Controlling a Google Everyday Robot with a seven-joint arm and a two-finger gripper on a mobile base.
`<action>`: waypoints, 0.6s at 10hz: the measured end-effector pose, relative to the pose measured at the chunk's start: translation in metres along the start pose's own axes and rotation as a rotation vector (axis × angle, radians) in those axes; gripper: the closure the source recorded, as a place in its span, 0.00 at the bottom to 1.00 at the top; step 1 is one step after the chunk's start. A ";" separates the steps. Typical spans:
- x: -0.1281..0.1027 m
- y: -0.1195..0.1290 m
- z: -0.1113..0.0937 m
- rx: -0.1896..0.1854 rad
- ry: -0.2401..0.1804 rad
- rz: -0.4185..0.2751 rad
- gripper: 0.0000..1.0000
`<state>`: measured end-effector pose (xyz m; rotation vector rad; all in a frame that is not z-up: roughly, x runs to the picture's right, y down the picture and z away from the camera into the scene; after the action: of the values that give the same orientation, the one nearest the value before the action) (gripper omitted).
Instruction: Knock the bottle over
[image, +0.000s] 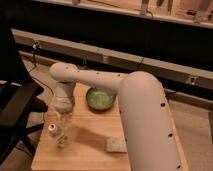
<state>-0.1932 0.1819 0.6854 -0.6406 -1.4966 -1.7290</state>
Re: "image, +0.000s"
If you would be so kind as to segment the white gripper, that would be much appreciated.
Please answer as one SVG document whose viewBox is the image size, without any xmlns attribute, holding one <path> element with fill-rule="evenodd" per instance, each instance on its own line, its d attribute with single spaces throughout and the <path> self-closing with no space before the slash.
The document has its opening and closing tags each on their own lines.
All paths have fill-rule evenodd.
<svg viewBox="0 0 213 171">
<path fill-rule="evenodd" d="M 70 113 L 73 111 L 74 107 L 74 98 L 73 97 L 55 97 L 55 109 L 56 109 L 56 117 L 57 117 L 57 125 L 60 128 L 61 132 L 64 132 L 64 127 L 62 124 L 62 115 L 64 113 Z M 70 128 L 72 123 L 72 113 L 67 114 L 66 118 L 66 135 L 69 141 L 70 139 Z"/>
</svg>

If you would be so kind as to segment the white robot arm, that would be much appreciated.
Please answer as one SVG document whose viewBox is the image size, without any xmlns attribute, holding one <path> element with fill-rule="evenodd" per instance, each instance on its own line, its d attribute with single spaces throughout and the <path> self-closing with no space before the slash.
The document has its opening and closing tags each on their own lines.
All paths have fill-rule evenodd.
<svg viewBox="0 0 213 171">
<path fill-rule="evenodd" d="M 55 63 L 56 111 L 68 113 L 74 84 L 79 82 L 118 97 L 131 171 L 183 171 L 170 107 L 161 82 L 152 74 L 81 70 L 70 63 Z"/>
</svg>

